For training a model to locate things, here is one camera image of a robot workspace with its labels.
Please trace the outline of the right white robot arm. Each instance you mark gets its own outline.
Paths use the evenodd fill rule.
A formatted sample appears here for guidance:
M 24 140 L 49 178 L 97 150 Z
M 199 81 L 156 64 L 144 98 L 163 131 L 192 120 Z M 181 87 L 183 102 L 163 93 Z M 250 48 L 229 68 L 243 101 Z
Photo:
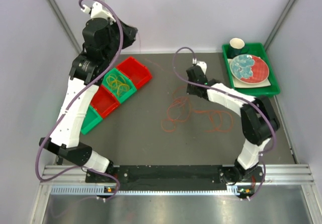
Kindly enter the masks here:
M 245 142 L 235 160 L 235 176 L 245 182 L 253 176 L 253 169 L 259 163 L 267 143 L 276 138 L 280 122 L 268 97 L 245 95 L 226 87 L 215 79 L 206 77 L 207 64 L 196 59 L 186 70 L 188 76 L 187 93 L 217 103 L 241 118 Z

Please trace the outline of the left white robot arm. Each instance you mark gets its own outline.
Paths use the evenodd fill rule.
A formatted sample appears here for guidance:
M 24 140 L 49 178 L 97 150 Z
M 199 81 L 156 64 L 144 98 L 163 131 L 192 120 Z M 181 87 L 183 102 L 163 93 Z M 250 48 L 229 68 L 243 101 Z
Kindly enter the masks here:
M 116 63 L 121 51 L 136 40 L 138 29 L 123 23 L 103 0 L 79 0 L 90 19 L 83 29 L 83 49 L 69 72 L 67 91 L 56 124 L 40 139 L 37 159 L 43 149 L 79 167 L 97 172 L 103 182 L 113 179 L 113 162 L 79 140 L 91 100 L 104 75 Z

